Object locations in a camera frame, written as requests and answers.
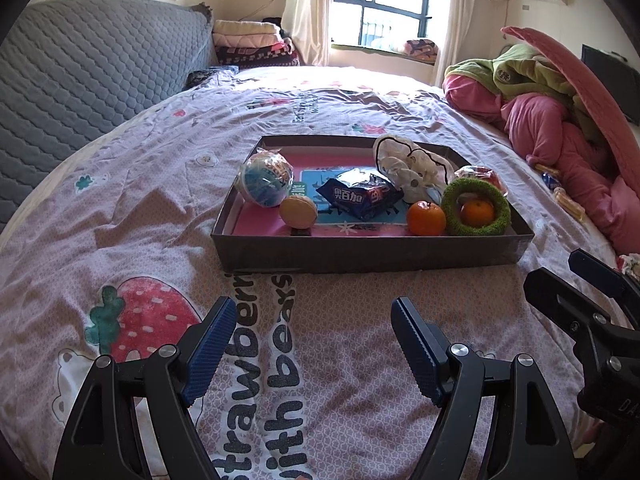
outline window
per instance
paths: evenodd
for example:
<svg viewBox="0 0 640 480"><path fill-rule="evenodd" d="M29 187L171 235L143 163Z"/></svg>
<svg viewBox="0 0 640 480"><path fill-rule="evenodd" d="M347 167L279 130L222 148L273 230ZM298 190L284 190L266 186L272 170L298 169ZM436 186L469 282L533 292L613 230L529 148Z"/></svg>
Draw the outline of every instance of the window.
<svg viewBox="0 0 640 480"><path fill-rule="evenodd" d="M332 40L388 50L393 40L425 37L428 11L429 0L334 0Z"/></svg>

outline orange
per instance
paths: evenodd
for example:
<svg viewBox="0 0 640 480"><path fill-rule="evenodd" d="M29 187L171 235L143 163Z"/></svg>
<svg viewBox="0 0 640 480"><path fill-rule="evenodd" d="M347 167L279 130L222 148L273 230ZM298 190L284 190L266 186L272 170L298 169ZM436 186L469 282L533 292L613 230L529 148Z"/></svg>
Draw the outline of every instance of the orange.
<svg viewBox="0 0 640 480"><path fill-rule="evenodd" d="M406 212L406 226L414 235L439 236L447 227L447 218L439 206L421 200Z"/></svg>
<svg viewBox="0 0 640 480"><path fill-rule="evenodd" d="M484 227L491 224L494 219L494 205L488 200L479 198L467 200L460 210L460 220L469 227Z"/></svg>

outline green fuzzy ring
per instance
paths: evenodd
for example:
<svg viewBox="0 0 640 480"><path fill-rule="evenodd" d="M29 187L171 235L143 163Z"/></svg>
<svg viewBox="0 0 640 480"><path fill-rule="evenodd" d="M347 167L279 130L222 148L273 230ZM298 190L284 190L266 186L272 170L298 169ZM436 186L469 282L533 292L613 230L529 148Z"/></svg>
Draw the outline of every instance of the green fuzzy ring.
<svg viewBox="0 0 640 480"><path fill-rule="evenodd" d="M494 205L495 220L484 227L464 225L457 215L458 197L463 193L478 193ZM511 207L502 192L493 184L478 178L459 178L447 186L440 207L447 217L447 232L451 236L499 236L511 224Z"/></svg>

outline pink floral bed sheet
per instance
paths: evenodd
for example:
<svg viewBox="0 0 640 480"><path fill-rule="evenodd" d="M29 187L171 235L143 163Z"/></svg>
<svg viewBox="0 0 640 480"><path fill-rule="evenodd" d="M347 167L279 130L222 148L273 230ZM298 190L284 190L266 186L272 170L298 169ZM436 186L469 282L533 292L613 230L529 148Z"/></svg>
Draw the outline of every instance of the pink floral bed sheet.
<svg viewBox="0 0 640 480"><path fill-rule="evenodd" d="M437 410L420 396L391 329L397 296L479 354L531 354L579 444L590 423L575 400L582 368L571 341L525 302L522 283L548 267L622 323L567 266L578 247L611 265L614 253L555 204L496 130L441 95L410 78L349 68L251 70L168 99L79 157L0 253L0 430L28 469L50 478L96 356L146 357L222 294L238 302L238 325L190 410L221 478L409 476ZM260 136L384 132L450 146L497 170L535 232L521 261L390 274L222 272L210 231ZM113 336L95 322L104 317ZM162 477L146 404L137 410L152 473ZM466 478L481 461L490 415L484 402Z"/></svg>

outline window frame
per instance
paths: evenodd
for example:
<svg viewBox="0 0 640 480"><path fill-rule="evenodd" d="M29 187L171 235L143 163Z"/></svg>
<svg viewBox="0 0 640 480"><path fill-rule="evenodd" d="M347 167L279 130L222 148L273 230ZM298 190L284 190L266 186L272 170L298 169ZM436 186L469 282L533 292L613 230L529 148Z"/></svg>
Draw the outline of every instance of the window frame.
<svg viewBox="0 0 640 480"><path fill-rule="evenodd" d="M392 12L394 14L401 14L402 16L408 16L409 18L414 18L418 20L418 38L424 38L427 32L427 24L431 19L429 16L429 0L422 0L422 12L411 12L410 10L398 9L397 7L386 6L382 4L377 4L376 0L334 0L339 4L354 4L360 5L362 10L360 11L360 32L358 34L358 44L357 46L363 46L362 43L362 31L364 28L364 9L377 9L384 10L386 12Z"/></svg>

